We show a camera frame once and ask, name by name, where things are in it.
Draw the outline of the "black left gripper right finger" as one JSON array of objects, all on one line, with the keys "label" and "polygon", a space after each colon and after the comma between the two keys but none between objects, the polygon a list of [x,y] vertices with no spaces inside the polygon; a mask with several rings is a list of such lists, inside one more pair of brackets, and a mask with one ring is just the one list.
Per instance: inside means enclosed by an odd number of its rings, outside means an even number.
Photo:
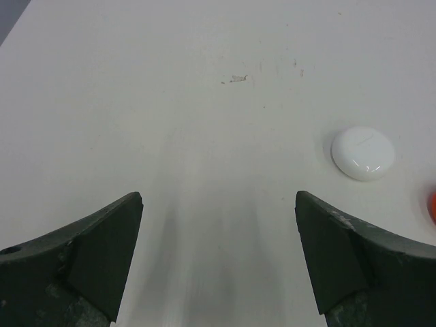
[{"label": "black left gripper right finger", "polygon": [[435,247],[296,194],[317,310],[328,326],[434,326]]}]

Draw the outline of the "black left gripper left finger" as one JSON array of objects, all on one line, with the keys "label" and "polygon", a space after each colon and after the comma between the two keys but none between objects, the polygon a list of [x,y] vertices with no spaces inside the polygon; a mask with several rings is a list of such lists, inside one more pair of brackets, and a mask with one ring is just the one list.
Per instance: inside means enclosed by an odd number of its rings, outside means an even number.
[{"label": "black left gripper left finger", "polygon": [[141,195],[131,192],[92,215],[1,250],[1,325],[115,322],[142,211]]}]

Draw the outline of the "white earbud charging case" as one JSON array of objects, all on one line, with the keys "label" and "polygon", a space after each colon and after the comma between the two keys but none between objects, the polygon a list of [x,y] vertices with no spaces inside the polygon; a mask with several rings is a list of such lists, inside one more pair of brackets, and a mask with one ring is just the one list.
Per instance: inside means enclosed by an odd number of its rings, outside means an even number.
[{"label": "white earbud charging case", "polygon": [[395,149],[380,131],[370,127],[350,127],[332,141],[332,159],[340,171],[362,182],[383,177],[395,162]]}]

